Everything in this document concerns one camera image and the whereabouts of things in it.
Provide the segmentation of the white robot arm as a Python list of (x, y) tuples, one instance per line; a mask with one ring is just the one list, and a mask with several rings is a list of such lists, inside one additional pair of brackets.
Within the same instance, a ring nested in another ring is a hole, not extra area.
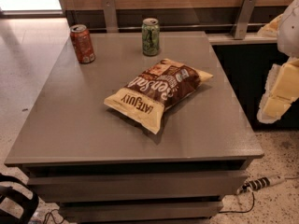
[(262, 27), (258, 36), (276, 38), (278, 50), (289, 57), (283, 65), (272, 65), (259, 104), (257, 120), (272, 124), (299, 98), (299, 0)]

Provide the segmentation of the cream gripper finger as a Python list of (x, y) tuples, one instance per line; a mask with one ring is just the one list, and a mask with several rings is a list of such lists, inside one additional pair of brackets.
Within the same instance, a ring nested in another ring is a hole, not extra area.
[(261, 37), (276, 37), (278, 34), (278, 27), (281, 21), (282, 15), (278, 15), (273, 20), (263, 26), (257, 33)]
[(257, 120), (272, 124), (281, 119), (299, 98), (299, 59), (273, 64), (265, 83)]

